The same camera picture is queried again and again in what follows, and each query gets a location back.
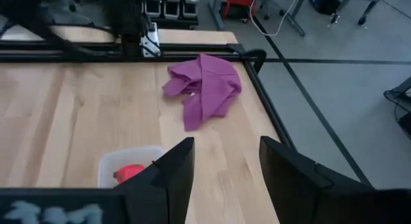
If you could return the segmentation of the grey storage bin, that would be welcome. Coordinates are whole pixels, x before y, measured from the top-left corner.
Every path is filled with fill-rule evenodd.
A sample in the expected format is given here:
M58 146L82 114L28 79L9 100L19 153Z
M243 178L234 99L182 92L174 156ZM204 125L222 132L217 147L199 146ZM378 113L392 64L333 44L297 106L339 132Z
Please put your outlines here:
M147 0L144 3L144 12L150 17L160 17L161 16L161 2Z
M164 18L168 20L177 20L180 16L180 3L165 1L163 4Z
M196 4L183 4L182 5L182 16L186 19L197 18L198 6Z

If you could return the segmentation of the white arm base bracket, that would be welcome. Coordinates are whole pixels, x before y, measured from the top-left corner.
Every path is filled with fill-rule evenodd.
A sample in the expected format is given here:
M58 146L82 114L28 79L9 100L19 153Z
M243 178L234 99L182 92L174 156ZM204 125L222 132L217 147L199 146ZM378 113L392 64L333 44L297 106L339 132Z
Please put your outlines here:
M149 22L145 26L144 36L141 38L141 51L144 57L155 58L163 55L160 48L157 24Z

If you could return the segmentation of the purple cloth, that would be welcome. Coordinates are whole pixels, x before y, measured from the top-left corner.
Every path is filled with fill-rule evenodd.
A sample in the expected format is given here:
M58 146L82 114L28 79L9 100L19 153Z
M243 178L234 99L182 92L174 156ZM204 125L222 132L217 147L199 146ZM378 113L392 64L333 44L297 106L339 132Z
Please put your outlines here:
M232 64L200 54L168 68L171 79L162 87L167 97L186 94L182 101L184 129L198 130L212 117L225 117L241 93L241 81Z

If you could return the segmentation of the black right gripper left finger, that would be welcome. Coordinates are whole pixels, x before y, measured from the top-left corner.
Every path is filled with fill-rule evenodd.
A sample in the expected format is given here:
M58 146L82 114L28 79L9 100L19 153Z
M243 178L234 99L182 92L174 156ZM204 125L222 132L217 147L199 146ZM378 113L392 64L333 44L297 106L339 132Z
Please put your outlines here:
M126 224L185 224L195 170L195 139L187 137L136 176L120 183Z

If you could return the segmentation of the black chair caster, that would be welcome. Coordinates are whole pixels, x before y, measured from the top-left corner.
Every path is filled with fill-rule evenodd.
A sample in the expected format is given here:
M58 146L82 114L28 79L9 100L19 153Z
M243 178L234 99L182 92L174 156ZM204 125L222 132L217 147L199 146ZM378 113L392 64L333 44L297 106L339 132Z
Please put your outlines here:
M264 20L269 20L270 16L272 13L274 13L274 9L269 7L269 6L261 6L261 9L263 10L264 16L263 19ZM279 9L279 15L281 17L283 17L286 13L286 10L284 9Z

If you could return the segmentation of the red stool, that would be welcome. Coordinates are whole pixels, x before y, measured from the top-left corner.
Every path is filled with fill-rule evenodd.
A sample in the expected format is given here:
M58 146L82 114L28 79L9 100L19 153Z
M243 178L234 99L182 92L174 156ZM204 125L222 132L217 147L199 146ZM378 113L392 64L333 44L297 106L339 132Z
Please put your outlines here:
M232 5L243 6L249 9L248 18L251 19L255 16L255 0L226 0L225 9L223 10L223 18L226 18L229 14L229 10Z

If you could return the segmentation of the large red toy pepper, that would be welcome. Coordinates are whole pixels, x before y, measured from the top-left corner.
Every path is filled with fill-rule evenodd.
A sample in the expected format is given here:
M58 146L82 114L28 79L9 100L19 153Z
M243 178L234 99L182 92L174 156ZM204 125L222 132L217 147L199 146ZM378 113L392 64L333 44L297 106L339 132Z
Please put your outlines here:
M144 171L144 169L145 167L141 164L130 164L113 172L113 178L115 178L116 181L121 184Z

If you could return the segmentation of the grey table foot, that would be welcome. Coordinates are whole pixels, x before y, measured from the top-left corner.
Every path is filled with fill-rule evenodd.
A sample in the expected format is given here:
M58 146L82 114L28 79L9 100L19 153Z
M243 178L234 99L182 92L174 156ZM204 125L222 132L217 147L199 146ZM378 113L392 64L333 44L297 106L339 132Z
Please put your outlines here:
M290 8L287 10L286 15L284 16L292 25L294 30L302 37L306 35L306 32L301 27L297 21L297 15L302 7L302 4L305 0L293 0Z
M220 15L221 4L222 0L213 0L212 3L208 4L209 11L218 31L223 31L225 29L224 21Z

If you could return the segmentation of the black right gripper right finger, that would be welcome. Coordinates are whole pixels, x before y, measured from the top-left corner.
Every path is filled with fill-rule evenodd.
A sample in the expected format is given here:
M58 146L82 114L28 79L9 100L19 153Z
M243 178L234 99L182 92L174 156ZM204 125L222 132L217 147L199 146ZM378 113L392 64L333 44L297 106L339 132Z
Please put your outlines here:
M293 151L269 136L259 143L263 179L280 224L312 224L324 191L369 192L374 188Z

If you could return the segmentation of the clear plastic tupperware container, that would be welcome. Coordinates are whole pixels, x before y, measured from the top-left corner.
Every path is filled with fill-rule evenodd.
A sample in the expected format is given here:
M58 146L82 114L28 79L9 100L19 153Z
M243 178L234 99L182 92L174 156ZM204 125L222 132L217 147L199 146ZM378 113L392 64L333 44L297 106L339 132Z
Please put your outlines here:
M98 187L115 187L118 185L118 182L113 178L113 172L130 164L141 164L147 168L153 161L159 159L165 153L161 146L145 146L104 154L98 167Z

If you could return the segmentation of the grey cart frame with casters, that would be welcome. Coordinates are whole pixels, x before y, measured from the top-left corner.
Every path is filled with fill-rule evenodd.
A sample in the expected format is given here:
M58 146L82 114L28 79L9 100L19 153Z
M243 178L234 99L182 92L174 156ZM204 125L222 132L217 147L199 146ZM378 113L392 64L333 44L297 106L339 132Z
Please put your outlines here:
M340 12L347 6L347 4L351 0L342 0L338 6L338 8L335 10L335 12L331 15L331 24L337 23L338 19L340 18ZM369 5L365 9L364 13L358 20L358 25L362 26L367 22L367 16L372 12L374 7L381 1L381 0L359 0L359 1L369 1Z

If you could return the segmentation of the black aluminium table frame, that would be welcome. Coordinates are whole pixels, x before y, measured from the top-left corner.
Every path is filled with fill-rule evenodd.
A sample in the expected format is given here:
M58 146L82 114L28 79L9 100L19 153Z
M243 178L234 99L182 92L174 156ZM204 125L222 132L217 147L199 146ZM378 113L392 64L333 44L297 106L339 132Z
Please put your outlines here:
M258 72L263 64L268 61L267 54L262 49L244 50L241 44L161 44L163 52L161 56L144 57L141 51L135 55L126 56L120 52L121 44L114 43L81 43L81 46L98 51L105 51L105 55L87 55L78 58L63 54L44 41L0 41L0 62L4 63L122 63L122 62L183 62L194 60L199 53L230 61L241 63L255 91L263 104L263 107L273 124L279 131L280 141L295 150L296 147L289 136L277 110L269 100L268 94L264 89Z

